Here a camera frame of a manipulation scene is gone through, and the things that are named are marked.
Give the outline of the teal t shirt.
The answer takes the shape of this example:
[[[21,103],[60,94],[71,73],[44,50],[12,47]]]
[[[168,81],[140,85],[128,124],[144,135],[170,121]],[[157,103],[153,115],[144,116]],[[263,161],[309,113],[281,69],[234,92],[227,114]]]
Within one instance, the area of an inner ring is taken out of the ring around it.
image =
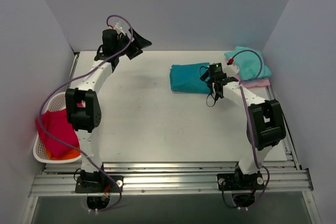
[[[200,79],[208,65],[209,62],[172,65],[169,74],[171,90],[174,92],[208,94],[209,88]]]

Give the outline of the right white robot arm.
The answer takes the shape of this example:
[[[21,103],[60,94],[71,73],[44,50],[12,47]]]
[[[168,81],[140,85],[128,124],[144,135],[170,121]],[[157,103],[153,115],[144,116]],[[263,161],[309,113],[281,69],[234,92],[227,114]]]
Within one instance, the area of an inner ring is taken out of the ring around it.
[[[206,83],[215,101],[226,98],[246,114],[251,151],[239,160],[233,175],[235,186],[244,189],[251,184],[252,175],[260,171],[269,152],[286,137],[286,130],[280,103],[248,90],[235,78],[237,72],[233,64],[222,67],[221,63],[213,63],[205,68],[200,80]]]

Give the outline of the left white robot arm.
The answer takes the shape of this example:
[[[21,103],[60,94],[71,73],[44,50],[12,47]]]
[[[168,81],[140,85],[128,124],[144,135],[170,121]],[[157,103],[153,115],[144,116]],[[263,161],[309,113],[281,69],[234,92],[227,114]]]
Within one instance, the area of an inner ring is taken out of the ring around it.
[[[104,30],[102,45],[97,50],[90,71],[82,76],[82,81],[76,87],[66,90],[67,121],[78,137],[82,155],[80,179],[94,192],[102,191],[106,185],[98,144],[93,140],[94,130],[102,119],[98,93],[115,71],[120,57],[126,55],[133,59],[151,45],[149,40],[132,28],[128,33],[118,27]]]

